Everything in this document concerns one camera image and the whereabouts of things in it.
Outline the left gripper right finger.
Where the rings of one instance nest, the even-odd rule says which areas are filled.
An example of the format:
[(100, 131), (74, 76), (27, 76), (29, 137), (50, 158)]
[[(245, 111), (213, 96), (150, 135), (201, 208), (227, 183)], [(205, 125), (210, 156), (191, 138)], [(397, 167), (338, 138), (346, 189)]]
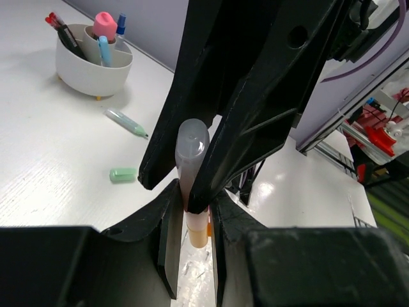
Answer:
[(408, 260), (379, 228), (268, 228), (210, 206), (217, 306), (407, 306)]

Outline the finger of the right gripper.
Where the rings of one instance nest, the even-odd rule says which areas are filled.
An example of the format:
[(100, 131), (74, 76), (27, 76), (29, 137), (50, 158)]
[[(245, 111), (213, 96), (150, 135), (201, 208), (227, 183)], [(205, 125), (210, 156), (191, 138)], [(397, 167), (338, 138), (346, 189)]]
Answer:
[(253, 66), (280, 1), (189, 1), (173, 81), (139, 168), (149, 190), (175, 167), (179, 126), (211, 125)]
[(234, 1), (218, 51), (221, 121), (189, 195), (198, 214), (226, 184), (281, 149), (318, 82), (344, 1)]

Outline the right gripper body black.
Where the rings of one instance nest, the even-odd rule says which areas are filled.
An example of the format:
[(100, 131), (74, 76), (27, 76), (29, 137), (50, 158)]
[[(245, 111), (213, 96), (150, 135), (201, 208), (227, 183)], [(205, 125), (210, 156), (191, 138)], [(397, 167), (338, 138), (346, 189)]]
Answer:
[(369, 18), (378, 8), (374, 1), (341, 1), (337, 16), (337, 31), (328, 53), (327, 60), (351, 61), (363, 57), (364, 43), (369, 39)]

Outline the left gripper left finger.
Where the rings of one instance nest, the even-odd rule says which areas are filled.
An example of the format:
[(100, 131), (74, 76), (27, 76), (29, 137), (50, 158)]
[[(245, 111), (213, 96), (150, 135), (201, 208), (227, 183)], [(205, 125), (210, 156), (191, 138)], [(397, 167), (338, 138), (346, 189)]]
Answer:
[(180, 187), (99, 232), (1, 228), (2, 306), (169, 306), (181, 248)]

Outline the orange highlighter marker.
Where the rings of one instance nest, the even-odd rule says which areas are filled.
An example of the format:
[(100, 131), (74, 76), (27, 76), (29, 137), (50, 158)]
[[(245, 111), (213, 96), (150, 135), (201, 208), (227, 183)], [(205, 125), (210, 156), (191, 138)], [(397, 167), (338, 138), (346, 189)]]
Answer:
[(178, 172), (183, 208), (187, 227), (193, 232), (205, 230), (208, 217), (205, 211), (200, 214), (187, 212), (190, 191), (202, 165), (210, 143), (207, 126), (196, 118), (185, 120), (178, 130), (175, 161)]

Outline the green marker cap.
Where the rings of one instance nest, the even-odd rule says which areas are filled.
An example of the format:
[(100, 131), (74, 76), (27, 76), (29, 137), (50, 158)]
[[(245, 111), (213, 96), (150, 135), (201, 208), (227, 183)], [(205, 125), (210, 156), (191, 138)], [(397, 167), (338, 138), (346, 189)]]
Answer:
[(134, 182), (137, 177), (135, 168), (113, 168), (109, 172), (109, 179), (114, 184)]

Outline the blue spray bottle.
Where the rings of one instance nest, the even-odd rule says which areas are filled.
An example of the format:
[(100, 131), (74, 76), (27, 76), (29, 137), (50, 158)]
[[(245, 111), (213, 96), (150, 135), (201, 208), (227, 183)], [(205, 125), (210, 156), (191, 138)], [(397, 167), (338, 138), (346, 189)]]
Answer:
[(127, 16), (124, 13), (120, 13), (118, 20), (117, 20), (117, 29), (116, 29), (116, 38), (118, 40), (123, 40), (125, 37), (126, 19), (127, 19)]

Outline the blue highlighter marker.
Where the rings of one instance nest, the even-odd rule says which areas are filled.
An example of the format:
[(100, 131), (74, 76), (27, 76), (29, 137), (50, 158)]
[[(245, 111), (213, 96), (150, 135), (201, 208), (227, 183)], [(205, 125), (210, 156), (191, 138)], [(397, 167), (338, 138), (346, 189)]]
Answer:
[(112, 57), (109, 49), (109, 42), (106, 36), (99, 36), (97, 39), (100, 53), (100, 61), (103, 67), (111, 67)]

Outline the green highlighter marker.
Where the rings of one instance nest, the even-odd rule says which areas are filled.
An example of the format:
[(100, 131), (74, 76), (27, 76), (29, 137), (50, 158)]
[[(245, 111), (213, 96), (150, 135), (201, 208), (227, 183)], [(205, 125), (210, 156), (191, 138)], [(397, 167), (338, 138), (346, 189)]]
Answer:
[(126, 129), (127, 131), (131, 132), (132, 134), (148, 139), (149, 135), (146, 133), (143, 127), (128, 116), (124, 115), (122, 112), (116, 111), (114, 109), (107, 109), (105, 110), (104, 114), (106, 115), (106, 117)]

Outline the black green highlighter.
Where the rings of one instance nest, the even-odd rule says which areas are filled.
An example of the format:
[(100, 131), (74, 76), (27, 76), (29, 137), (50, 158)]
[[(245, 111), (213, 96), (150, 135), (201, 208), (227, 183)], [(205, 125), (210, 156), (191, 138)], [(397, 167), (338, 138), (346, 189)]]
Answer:
[(81, 47), (76, 41), (74, 35), (70, 31), (67, 25), (59, 26), (57, 29), (59, 39), (61, 43), (73, 54), (87, 61), (87, 57), (83, 53)]

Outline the red gel pen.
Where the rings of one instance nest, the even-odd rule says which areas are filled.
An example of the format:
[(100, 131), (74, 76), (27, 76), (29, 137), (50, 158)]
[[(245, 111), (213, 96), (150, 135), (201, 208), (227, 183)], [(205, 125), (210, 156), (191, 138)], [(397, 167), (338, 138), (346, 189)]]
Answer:
[(45, 21), (55, 30), (58, 30), (65, 24), (64, 21), (55, 12), (50, 12), (49, 15), (45, 18)]

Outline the orange marker cap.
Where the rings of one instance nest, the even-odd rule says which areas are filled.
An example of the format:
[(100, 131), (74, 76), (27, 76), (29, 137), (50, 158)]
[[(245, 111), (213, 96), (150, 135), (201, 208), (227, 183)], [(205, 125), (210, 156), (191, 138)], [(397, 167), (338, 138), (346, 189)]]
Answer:
[(194, 231), (190, 228), (187, 228), (187, 230), (191, 245), (198, 249), (205, 247), (208, 243), (208, 239), (212, 235), (210, 223), (208, 223), (206, 225), (206, 228), (204, 228), (203, 230)]

